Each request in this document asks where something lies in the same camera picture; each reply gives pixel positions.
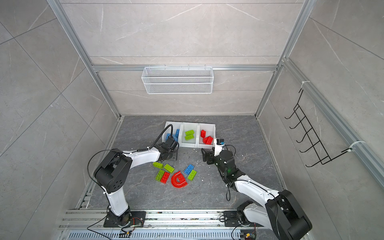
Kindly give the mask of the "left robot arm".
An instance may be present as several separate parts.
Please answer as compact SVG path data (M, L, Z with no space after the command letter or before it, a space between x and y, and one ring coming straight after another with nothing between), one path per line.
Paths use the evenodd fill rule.
M165 142L154 143L144 149L108 150L107 155L94 171L94 178L107 196L111 217L123 222L130 215L130 207L123 190L129 171L147 163L161 163L169 160L178 149L179 143L169 137Z

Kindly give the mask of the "red lego brick bottom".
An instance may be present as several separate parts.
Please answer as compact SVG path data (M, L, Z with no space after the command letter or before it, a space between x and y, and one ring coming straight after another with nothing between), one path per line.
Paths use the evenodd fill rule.
M208 140L208 142L207 142L206 145L211 145L211 144L212 144L212 141L213 141L213 138L210 136L210 139Z

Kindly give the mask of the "blue lego brick underside up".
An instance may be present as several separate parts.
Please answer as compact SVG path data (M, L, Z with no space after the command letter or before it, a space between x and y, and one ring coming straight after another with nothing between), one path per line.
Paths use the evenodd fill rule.
M189 164L189 165L185 168L184 173L185 173L186 175L189 175L189 174L192 172L193 169L194 169L194 166L193 166L192 164Z

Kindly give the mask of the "green lego brick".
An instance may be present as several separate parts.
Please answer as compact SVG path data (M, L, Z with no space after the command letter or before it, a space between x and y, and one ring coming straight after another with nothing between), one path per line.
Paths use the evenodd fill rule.
M186 141L192 140L192 139L194 139L194 138L195 138L194 135L188 135L188 136L185 136L185 140L186 140Z
M185 132L185 135L188 136L188 135L193 135L195 133L194 130L189 130L189 131L186 131Z
M165 169L166 171L168 171L169 173L173 173L173 172L175 171L175 168L172 167L172 166L169 165L169 164L165 164L165 165L164 165L164 169Z
M164 173L165 173L164 170L159 170L158 173L157 173L157 175L156 175L156 177L155 177L155 180L158 181L158 182L160 182L161 179L162 179L163 176L164 176Z
M162 169L164 165L163 165L163 163L160 163L160 162L154 162L153 166L155 168Z

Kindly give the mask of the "green lego brick underside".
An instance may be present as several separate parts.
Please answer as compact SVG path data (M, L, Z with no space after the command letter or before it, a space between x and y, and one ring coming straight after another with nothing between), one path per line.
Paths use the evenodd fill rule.
M197 171L191 170L190 174L188 175L188 180L193 181L196 175L197 175Z

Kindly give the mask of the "red lego brick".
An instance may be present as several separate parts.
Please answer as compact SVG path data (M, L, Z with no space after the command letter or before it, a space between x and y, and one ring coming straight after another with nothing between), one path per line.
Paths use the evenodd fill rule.
M201 138L205 138L206 137L206 131L205 130L201 130L201 134L200 134Z
M211 144L212 144L212 141L213 141L213 138L210 136L210 139L208 140L208 142L207 142L206 145L211 145Z
M164 174L163 174L163 176L162 176L160 182L163 183L163 184L166 184L167 181L168 181L168 179L169 179L169 177L170 177L170 173L168 173L168 172L164 172Z
M204 144L207 144L208 140L210 139L210 136L206 137L206 138L203 138L203 143Z

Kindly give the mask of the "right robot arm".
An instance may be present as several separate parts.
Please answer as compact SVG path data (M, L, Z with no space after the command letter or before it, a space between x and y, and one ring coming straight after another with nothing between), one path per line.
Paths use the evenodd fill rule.
M234 154L222 150L201 149L203 161L214 165L226 184L226 198L231 198L230 190L251 198L237 207L236 225L259 224L274 232L279 240L300 240L312 228L312 222L306 215L295 196L288 190L277 191L252 180L236 167Z

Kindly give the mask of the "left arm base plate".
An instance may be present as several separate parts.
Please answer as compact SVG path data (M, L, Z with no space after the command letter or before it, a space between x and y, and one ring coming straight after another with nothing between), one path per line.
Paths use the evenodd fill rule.
M146 219L146 211L126 210L122 215L117 216L113 212L108 212L104 222L104 228L130 227L133 225L143 225Z

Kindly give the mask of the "white three-compartment bin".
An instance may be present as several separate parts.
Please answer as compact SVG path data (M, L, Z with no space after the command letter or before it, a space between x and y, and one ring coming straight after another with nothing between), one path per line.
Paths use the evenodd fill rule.
M184 148L211 149L216 138L216 125L206 123L166 122L173 126L172 137Z

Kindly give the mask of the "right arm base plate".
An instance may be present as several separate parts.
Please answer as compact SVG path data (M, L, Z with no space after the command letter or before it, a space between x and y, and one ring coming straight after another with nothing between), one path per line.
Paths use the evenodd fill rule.
M246 219L245 215L240 211L224 211L219 217L219 221L224 223L226 227L235 227L242 224L245 227L261 227L262 225L250 222Z

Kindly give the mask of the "red arch lego piece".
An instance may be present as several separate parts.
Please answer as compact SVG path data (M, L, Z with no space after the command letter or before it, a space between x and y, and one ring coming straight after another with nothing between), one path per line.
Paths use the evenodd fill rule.
M183 174L180 171L176 172L172 176L171 183L175 188L183 188L188 184Z

